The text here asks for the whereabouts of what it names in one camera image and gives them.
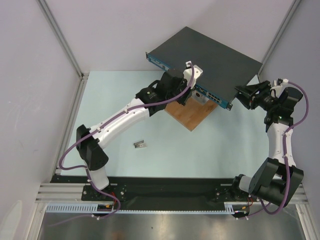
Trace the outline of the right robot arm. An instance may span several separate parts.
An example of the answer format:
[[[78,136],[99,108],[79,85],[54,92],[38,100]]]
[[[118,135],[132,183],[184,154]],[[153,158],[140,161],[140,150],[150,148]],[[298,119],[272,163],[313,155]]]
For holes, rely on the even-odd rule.
[[[306,94],[288,79],[237,86],[236,90],[236,98],[248,110],[260,107],[266,112],[268,157],[252,177],[236,176],[230,195],[234,200],[242,201],[249,194],[281,210],[288,205],[304,178],[303,170],[297,168],[293,159],[291,138],[297,126],[292,114]]]

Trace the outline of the wooden base board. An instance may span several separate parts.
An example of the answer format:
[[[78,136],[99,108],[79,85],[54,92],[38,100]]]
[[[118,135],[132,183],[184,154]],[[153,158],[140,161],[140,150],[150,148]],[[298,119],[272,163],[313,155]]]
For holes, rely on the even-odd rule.
[[[212,100],[201,104],[193,97],[190,97],[185,105],[176,101],[167,104],[165,111],[192,132],[218,106]]]

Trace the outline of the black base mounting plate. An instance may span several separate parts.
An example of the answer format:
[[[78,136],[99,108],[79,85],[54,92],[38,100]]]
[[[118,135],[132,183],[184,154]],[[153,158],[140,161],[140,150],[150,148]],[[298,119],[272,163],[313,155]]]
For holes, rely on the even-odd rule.
[[[251,207],[257,198],[237,190],[231,178],[172,178],[172,177],[115,177],[102,193],[89,184],[86,176],[55,175],[52,184],[84,184],[80,199],[84,202],[121,204],[137,206],[143,204],[169,206],[208,206],[217,203],[234,202]]]

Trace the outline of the metal switch stand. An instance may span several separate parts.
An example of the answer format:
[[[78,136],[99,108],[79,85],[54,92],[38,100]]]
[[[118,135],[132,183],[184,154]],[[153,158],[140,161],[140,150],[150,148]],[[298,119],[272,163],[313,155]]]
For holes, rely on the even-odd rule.
[[[203,94],[199,93],[198,91],[194,90],[192,92],[192,98],[194,100],[196,100],[199,104],[201,104],[202,106],[205,105],[207,103],[207,101],[209,100],[206,96],[204,96]]]

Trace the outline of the black blue network switch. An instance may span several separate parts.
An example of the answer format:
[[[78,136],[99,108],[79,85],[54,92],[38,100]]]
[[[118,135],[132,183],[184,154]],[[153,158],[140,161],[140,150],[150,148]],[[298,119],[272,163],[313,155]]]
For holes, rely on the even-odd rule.
[[[191,61],[203,71],[195,90],[227,110],[232,109],[236,87],[246,86],[262,67],[261,62],[187,26],[146,53],[146,58],[163,70],[181,72]]]

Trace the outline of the right aluminium frame post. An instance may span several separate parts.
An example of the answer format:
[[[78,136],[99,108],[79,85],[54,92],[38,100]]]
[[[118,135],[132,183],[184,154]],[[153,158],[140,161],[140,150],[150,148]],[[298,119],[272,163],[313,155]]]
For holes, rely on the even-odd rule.
[[[289,24],[292,21],[292,18],[294,17],[296,11],[298,10],[299,6],[301,5],[302,0],[293,0],[288,11],[286,12],[277,32],[275,33],[271,44],[269,45],[266,53],[264,54],[263,58],[262,58],[262,66],[260,68],[260,70],[257,73],[257,77],[259,78],[261,76],[261,73],[264,70],[264,67],[266,66],[269,58],[271,57],[271,55],[273,54],[274,50],[276,49],[278,43],[280,42],[283,34],[285,33],[286,29],[288,28]]]

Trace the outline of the aluminium frame post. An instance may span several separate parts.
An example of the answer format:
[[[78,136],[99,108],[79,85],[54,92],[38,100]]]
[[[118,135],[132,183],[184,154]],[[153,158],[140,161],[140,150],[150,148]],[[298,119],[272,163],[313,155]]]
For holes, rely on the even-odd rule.
[[[62,50],[64,51],[68,61],[70,62],[72,68],[76,72],[77,76],[82,79],[84,77],[84,73],[80,68],[80,65],[78,61],[76,60],[76,57],[65,38],[65,35],[63,34],[63,31],[61,27],[59,26],[59,23],[57,22],[50,6],[48,5],[46,0],[36,0],[36,3],[38,4],[42,14],[44,15],[46,21],[48,22],[53,34],[55,35],[58,43],[62,47]]]
[[[280,42],[283,34],[285,33],[286,29],[288,28],[289,24],[292,21],[292,18],[294,17],[296,11],[298,10],[299,6],[301,5],[302,0],[293,0],[288,11],[286,12],[277,32],[275,33],[271,44],[269,45],[266,53],[264,54],[263,58],[262,58],[262,66],[260,68],[260,70],[257,73],[257,77],[259,78],[261,76],[261,73],[264,70],[264,67],[266,66],[269,58],[271,57],[271,55],[273,54],[274,50],[276,49],[278,43]]]

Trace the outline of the left aluminium frame post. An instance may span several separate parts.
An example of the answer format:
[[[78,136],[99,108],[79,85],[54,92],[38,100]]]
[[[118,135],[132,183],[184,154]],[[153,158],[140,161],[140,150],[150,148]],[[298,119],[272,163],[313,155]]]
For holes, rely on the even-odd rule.
[[[84,77],[84,73],[80,68],[80,65],[78,61],[76,60],[76,57],[65,38],[65,35],[63,34],[63,31],[61,27],[59,26],[59,23],[57,22],[50,6],[48,5],[46,0],[36,0],[36,3],[38,4],[42,14],[44,15],[46,21],[48,22],[53,34],[55,35],[58,43],[62,47],[62,50],[64,51],[68,61],[70,62],[72,68],[76,72],[77,76],[82,79]]]

